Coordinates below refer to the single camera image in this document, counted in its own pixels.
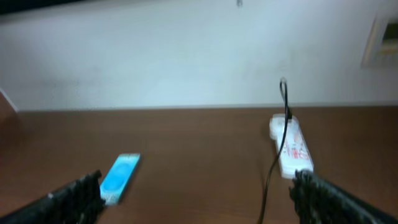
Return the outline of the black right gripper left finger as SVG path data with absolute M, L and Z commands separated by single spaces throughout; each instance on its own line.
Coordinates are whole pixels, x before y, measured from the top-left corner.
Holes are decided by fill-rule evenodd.
M 1 217 L 1 224 L 95 223 L 105 208 L 100 195 L 100 170 Z

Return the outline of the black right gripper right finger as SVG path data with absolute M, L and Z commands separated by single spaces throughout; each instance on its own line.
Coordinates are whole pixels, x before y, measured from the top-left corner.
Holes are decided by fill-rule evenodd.
M 295 172 L 289 189 L 300 224 L 397 224 L 373 207 L 309 170 Z

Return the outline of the blue Galaxy smartphone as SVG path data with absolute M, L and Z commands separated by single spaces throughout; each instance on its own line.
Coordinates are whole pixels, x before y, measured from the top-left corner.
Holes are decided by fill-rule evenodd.
M 100 195 L 106 206 L 117 205 L 133 175 L 141 155 L 120 154 L 100 184 Z

